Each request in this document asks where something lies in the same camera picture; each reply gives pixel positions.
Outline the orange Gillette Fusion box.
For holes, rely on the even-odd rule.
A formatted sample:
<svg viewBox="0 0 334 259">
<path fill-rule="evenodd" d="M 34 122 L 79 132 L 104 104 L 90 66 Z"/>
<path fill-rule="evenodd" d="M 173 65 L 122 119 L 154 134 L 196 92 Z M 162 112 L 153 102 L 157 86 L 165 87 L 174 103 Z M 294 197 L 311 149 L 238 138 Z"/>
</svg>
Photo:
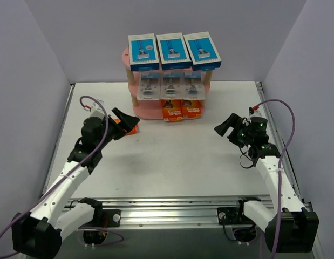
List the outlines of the orange Gillette Fusion box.
<svg viewBox="0 0 334 259">
<path fill-rule="evenodd" d="M 117 124 L 120 123 L 120 119 L 118 119 L 118 118 L 114 119 L 114 121 Z M 133 135 L 133 134 L 137 134 L 137 133 L 139 133 L 139 125 L 138 124 L 135 125 L 134 128 L 131 131 L 127 132 L 126 135 Z"/>
</svg>

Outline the white Gillette pack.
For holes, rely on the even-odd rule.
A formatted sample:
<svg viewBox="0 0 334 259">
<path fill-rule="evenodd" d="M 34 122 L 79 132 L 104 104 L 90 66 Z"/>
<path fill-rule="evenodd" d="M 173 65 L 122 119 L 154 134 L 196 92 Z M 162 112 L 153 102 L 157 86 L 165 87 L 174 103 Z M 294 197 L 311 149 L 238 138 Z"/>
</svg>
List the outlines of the white Gillette pack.
<svg viewBox="0 0 334 259">
<path fill-rule="evenodd" d="M 160 100 L 160 73 L 142 72 L 138 85 L 138 100 Z"/>
<path fill-rule="evenodd" d="M 160 99 L 182 99 L 182 73 L 164 72 L 160 86 Z"/>
</svg>

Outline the orange razor cartridge box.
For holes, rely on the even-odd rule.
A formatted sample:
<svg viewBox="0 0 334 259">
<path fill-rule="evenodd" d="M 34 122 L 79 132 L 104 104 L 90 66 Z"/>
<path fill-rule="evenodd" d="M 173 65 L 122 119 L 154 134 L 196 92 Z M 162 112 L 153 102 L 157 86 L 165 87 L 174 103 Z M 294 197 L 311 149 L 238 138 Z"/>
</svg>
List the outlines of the orange razor cartridge box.
<svg viewBox="0 0 334 259">
<path fill-rule="evenodd" d="M 166 122 L 176 122 L 183 120 L 181 100 L 165 99 L 161 101 L 162 116 Z"/>
</svg>

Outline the clear blister razor pack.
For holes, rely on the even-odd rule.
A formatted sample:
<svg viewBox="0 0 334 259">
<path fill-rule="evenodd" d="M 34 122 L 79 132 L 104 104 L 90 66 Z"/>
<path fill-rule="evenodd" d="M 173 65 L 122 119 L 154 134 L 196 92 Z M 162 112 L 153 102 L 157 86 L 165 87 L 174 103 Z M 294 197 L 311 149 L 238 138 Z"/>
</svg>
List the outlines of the clear blister razor pack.
<svg viewBox="0 0 334 259">
<path fill-rule="evenodd" d="M 205 100 L 205 85 L 201 72 L 185 72 L 183 83 L 184 100 Z"/>
</svg>

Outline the blue Harry's razor box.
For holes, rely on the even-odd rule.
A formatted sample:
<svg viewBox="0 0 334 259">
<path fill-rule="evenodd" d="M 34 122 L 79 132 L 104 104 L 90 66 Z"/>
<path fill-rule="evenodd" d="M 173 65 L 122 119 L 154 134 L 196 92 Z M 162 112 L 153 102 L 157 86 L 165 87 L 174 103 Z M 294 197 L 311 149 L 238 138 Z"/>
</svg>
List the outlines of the blue Harry's razor box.
<svg viewBox="0 0 334 259">
<path fill-rule="evenodd" d="M 183 38 L 193 71 L 207 72 L 220 68 L 222 60 L 208 31 L 185 34 Z"/>
</svg>

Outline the blue Harry's box front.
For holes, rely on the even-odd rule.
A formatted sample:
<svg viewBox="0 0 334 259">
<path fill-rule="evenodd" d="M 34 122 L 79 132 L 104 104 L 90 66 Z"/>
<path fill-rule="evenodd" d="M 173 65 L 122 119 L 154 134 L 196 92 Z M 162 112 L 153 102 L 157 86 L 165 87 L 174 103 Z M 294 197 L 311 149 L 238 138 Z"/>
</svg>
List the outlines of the blue Harry's box front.
<svg viewBox="0 0 334 259">
<path fill-rule="evenodd" d="M 192 65 L 181 32 L 156 35 L 162 70 L 187 69 Z"/>
</svg>

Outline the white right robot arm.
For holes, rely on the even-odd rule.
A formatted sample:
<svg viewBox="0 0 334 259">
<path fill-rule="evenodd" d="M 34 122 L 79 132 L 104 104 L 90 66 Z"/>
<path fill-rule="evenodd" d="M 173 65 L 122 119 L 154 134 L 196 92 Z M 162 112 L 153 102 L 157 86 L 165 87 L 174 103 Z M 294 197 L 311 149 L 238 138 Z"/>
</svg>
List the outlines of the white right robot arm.
<svg viewBox="0 0 334 259">
<path fill-rule="evenodd" d="M 265 243 L 274 255 L 276 253 L 309 253 L 312 251 L 319 218 L 307 210 L 296 195 L 281 165 L 282 155 L 276 145 L 269 142 L 268 121 L 262 116 L 248 118 L 232 113 L 215 132 L 227 136 L 229 142 L 238 148 L 247 148 L 247 155 L 262 177 L 273 208 L 267 208 L 261 201 L 245 200 L 234 208 L 234 218 L 245 223 L 253 221 L 264 233 Z"/>
</svg>

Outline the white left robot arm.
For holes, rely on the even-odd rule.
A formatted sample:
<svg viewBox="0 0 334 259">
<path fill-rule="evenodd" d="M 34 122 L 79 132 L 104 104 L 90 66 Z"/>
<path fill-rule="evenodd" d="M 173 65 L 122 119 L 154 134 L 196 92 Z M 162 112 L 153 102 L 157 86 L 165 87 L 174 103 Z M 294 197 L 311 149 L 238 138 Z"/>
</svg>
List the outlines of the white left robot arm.
<svg viewBox="0 0 334 259">
<path fill-rule="evenodd" d="M 103 205 L 82 198 L 68 212 L 63 209 L 77 188 L 91 175 L 102 159 L 103 148 L 134 130 L 140 119 L 112 110 L 117 120 L 103 113 L 84 120 L 81 136 L 58 177 L 41 200 L 28 212 L 12 219 L 12 242 L 16 252 L 33 258 L 55 258 L 62 242 L 82 227 L 101 231 Z"/>
</svg>

